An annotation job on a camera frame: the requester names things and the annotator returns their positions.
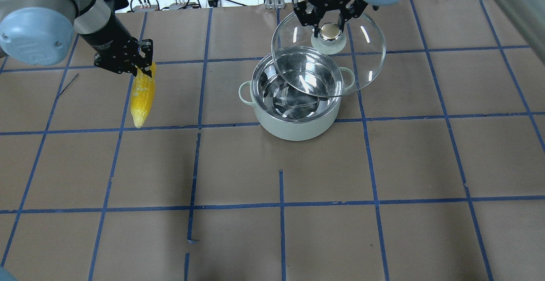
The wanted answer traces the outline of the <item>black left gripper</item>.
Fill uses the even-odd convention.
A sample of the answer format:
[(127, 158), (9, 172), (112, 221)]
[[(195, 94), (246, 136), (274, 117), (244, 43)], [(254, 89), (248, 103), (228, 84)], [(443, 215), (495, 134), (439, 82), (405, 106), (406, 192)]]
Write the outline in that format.
[(107, 23), (98, 32), (82, 34), (83, 40), (95, 50), (95, 67), (116, 74), (129, 73), (133, 77), (138, 69), (152, 78), (153, 40), (137, 41), (111, 12)]

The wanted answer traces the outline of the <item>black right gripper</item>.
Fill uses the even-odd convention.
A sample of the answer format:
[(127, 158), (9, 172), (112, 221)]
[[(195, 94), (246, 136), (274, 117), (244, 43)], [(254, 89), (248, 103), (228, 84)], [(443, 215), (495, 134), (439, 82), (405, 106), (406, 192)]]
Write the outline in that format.
[(359, 18), (369, 5), (364, 0), (291, 0), (293, 10), (303, 26), (318, 29), (321, 20), (328, 11), (339, 11), (338, 25), (344, 30), (346, 23)]

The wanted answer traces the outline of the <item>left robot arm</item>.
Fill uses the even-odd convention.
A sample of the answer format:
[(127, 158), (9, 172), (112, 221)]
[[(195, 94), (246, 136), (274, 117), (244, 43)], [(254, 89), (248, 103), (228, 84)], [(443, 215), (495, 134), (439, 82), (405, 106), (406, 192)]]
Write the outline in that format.
[(133, 37), (115, 11), (114, 0), (1, 0), (1, 57), (52, 66), (77, 33), (95, 50), (94, 66), (152, 77), (152, 40)]

